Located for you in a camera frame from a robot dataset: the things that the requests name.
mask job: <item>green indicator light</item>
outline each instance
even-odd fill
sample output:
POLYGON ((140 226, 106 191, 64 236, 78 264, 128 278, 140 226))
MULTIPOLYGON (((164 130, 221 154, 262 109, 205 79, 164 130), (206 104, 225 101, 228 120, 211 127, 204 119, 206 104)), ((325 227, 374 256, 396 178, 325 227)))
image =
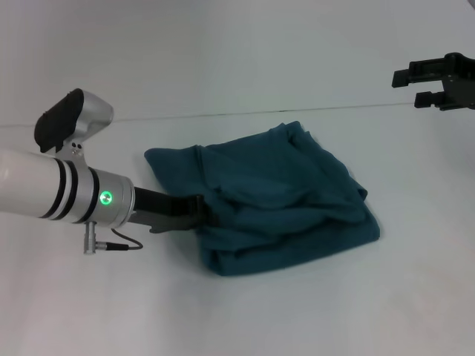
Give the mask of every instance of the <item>green indicator light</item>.
POLYGON ((109 205, 112 203, 112 193, 110 191, 103 191, 99 196, 99 201, 103 205, 109 205))

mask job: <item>cable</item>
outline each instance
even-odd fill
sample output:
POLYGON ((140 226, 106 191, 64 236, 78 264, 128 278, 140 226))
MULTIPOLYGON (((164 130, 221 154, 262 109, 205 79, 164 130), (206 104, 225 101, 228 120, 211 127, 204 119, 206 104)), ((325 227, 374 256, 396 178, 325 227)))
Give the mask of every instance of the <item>cable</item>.
POLYGON ((130 237, 125 236, 124 234, 119 233, 115 228, 111 229, 118 237, 123 238, 124 240, 130 241, 131 243, 135 243, 137 246, 129 246, 129 250, 140 250, 143 248, 143 245, 139 243, 137 240, 131 239, 130 237))

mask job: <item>black stripe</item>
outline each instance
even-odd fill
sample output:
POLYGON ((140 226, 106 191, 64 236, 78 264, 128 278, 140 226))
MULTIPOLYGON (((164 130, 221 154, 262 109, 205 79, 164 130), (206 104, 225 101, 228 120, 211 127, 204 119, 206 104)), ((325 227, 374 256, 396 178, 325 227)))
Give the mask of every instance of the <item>black stripe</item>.
POLYGON ((97 176, 97 172, 93 168, 91 167, 88 167, 88 168, 89 168, 89 171, 91 171, 92 182, 93 182, 91 204, 89 204, 89 208, 86 211, 86 214, 84 214, 84 216, 81 219, 77 220, 75 224, 81 224, 84 221, 87 221, 87 219, 91 217, 92 213, 94 212, 94 209, 96 208, 97 200, 99 199, 99 176, 97 176))
POLYGON ((71 193, 69 194, 68 201, 66 202, 62 213, 52 220, 61 220, 65 217, 73 207, 74 201, 76 200, 78 183, 76 166, 71 161, 66 161, 66 164, 69 165, 69 168, 71 169, 71 193))
POLYGON ((56 198, 54 199, 54 202, 53 202, 50 210, 48 210, 47 213, 45 215, 43 215, 42 217, 39 217, 40 219, 47 219, 48 217, 53 215, 53 213, 56 211, 56 209, 58 208, 58 206, 59 206, 59 204, 62 200, 62 196, 65 195, 66 170, 65 170, 64 165, 62 164, 62 162, 59 159, 55 158, 54 160, 56 161, 56 163, 58 163, 58 167, 59 167, 58 193, 56 193, 56 198))

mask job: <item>white wall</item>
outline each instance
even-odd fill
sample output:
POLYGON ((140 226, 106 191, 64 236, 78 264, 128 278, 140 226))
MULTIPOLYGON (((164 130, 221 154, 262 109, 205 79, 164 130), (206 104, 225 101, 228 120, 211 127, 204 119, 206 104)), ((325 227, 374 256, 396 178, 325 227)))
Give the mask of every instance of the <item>white wall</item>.
MULTIPOLYGON (((475 121, 410 105, 113 124, 93 167, 155 188, 143 151, 300 120, 368 188, 377 243, 284 271, 221 278, 191 233, 124 231, 145 249, 82 256, 82 229, 1 215, 0 354, 472 355, 475 121)), ((0 130, 34 149, 30 128, 0 130)), ((101 240, 114 240, 99 231, 101 240)))
POLYGON ((393 71, 473 33, 467 0, 2 0, 0 123, 77 87, 118 119, 412 102, 393 71))
POLYGON ((410 60, 475 57, 474 20, 466 0, 2 1, 1 146, 37 151, 30 124, 84 88, 122 120, 88 163, 159 189, 148 148, 300 120, 369 190, 382 239, 221 278, 192 233, 129 224, 144 250, 84 257, 81 226, 0 214, 0 355, 472 355, 473 113, 397 105, 439 86, 390 83, 410 60), (253 114, 198 116, 217 113, 253 114))

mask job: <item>dark green cloth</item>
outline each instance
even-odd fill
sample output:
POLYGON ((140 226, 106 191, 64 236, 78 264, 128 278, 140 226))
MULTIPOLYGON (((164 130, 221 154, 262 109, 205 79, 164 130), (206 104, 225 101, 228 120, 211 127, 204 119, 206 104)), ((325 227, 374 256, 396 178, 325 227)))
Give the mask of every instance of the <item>dark green cloth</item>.
POLYGON ((153 148, 172 195, 203 194, 219 228, 197 231, 203 262, 230 276, 305 263, 379 238, 367 192, 299 122, 221 145, 153 148))

